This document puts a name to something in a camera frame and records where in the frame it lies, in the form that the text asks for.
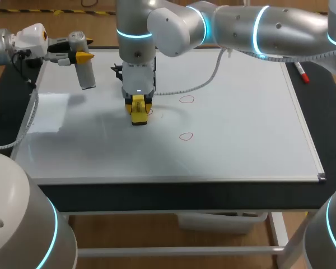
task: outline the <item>white table leg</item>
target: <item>white table leg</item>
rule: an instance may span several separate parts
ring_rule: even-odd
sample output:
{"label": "white table leg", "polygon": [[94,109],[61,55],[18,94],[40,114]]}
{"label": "white table leg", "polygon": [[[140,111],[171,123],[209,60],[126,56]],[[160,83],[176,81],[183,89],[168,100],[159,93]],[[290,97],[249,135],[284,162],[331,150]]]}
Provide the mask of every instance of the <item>white table leg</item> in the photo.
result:
{"label": "white table leg", "polygon": [[301,225],[298,227],[292,238],[285,246],[284,254],[277,257],[279,269],[291,269],[297,259],[302,254],[302,246],[304,243],[304,233],[307,225],[312,218],[312,214],[308,214]]}

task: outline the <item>red circle drawing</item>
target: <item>red circle drawing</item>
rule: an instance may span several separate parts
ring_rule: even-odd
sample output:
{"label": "red circle drawing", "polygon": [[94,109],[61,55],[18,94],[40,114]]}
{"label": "red circle drawing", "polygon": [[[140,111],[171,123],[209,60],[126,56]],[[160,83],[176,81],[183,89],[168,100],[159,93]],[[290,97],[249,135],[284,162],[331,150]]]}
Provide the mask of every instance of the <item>red circle drawing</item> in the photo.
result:
{"label": "red circle drawing", "polygon": [[179,101],[181,103],[186,103],[186,104],[191,104],[192,102],[194,102],[194,100],[195,100],[195,98],[194,98],[193,95],[185,95],[185,96],[183,96],[182,98],[179,99]]}
{"label": "red circle drawing", "polygon": [[193,137],[193,133],[182,133],[180,136],[179,136],[179,139],[183,140],[183,141],[189,141],[191,140]]}

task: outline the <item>yellow tape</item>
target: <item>yellow tape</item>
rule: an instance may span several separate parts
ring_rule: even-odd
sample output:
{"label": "yellow tape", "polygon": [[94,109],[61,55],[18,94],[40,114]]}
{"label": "yellow tape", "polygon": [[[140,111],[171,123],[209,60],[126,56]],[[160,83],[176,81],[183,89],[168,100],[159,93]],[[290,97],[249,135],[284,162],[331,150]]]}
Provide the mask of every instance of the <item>yellow tape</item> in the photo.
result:
{"label": "yellow tape", "polygon": [[105,11],[95,11],[95,13],[99,15],[107,15]]}
{"label": "yellow tape", "polygon": [[63,13],[63,11],[62,10],[55,10],[55,12],[54,12],[54,15],[59,15],[60,13]]}

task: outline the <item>wooden floor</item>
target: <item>wooden floor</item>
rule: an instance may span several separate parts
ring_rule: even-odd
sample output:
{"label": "wooden floor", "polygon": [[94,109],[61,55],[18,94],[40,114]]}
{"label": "wooden floor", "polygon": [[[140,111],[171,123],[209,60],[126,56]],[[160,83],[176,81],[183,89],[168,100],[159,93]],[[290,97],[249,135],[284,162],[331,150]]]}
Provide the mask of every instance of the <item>wooden floor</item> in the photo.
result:
{"label": "wooden floor", "polygon": [[[93,0],[84,0],[86,4]],[[174,0],[188,4],[194,1]],[[239,4],[240,0],[215,0],[217,4]],[[114,0],[99,0],[99,4],[89,10],[115,10]],[[271,4],[276,6],[298,7],[309,11],[327,11],[328,0],[251,0],[253,5]],[[81,9],[80,0],[2,0],[0,8],[42,8],[42,9]],[[117,45],[115,16],[93,16],[82,14],[47,13],[2,14],[0,28],[17,31],[41,22],[51,38],[67,36],[71,31],[82,30],[94,39],[94,45]],[[303,212],[284,213],[289,236],[301,221]],[[174,247],[174,246],[232,246],[269,245],[269,230],[262,223],[246,236],[183,231],[178,227],[175,215],[119,215],[119,216],[75,216],[70,224],[80,248],[89,247]],[[274,268],[270,256],[247,257],[147,257],[147,258],[80,258],[78,269],[103,268]],[[305,268],[299,260],[295,269]]]}

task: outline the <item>red marker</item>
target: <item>red marker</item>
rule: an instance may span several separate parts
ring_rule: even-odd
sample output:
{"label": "red marker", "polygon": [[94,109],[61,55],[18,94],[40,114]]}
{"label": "red marker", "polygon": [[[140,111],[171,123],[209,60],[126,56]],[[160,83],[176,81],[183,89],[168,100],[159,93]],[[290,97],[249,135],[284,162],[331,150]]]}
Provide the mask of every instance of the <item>red marker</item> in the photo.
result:
{"label": "red marker", "polygon": [[308,77],[307,74],[305,73],[305,71],[304,71],[304,69],[302,68],[302,66],[300,65],[300,63],[299,63],[299,62],[295,62],[294,64],[295,64],[295,66],[296,66],[298,72],[300,73],[301,78],[302,78],[302,80],[304,81],[304,83],[305,83],[305,84],[308,84],[308,83],[310,82],[309,77]]}

